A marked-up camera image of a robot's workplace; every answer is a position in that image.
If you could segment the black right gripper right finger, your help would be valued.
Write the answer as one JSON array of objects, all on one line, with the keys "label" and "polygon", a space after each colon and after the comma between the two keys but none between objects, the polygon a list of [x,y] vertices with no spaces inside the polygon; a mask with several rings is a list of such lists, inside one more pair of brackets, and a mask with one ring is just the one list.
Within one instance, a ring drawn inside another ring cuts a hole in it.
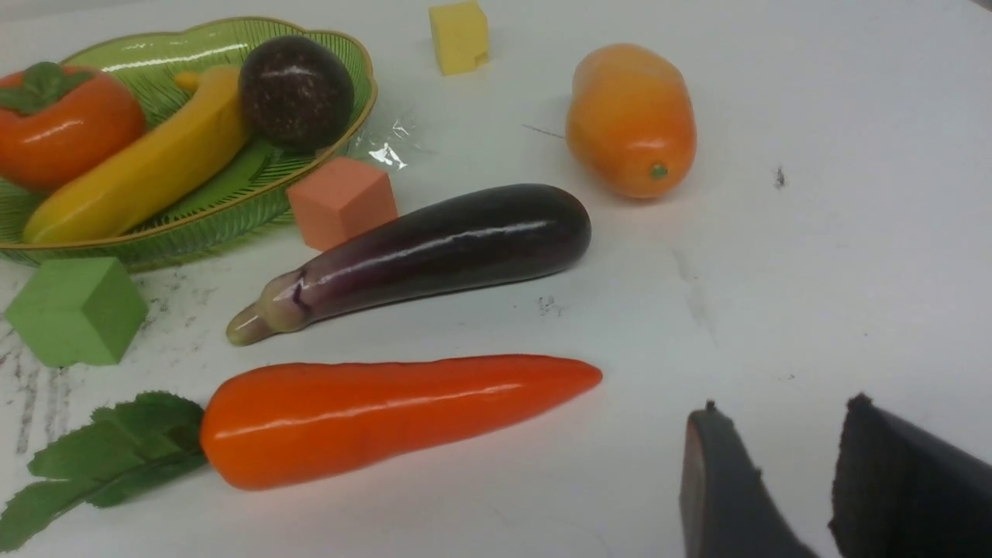
[{"label": "black right gripper right finger", "polygon": [[991,467],[858,394],[828,527],[843,557],[988,557]]}]

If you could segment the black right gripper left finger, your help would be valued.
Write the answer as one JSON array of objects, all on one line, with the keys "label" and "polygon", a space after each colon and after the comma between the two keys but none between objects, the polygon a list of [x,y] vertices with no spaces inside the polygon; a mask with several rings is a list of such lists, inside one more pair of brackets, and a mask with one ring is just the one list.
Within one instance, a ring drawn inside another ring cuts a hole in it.
[{"label": "black right gripper left finger", "polygon": [[687,557],[815,557],[766,490],[734,422],[714,401],[688,414],[681,466]]}]

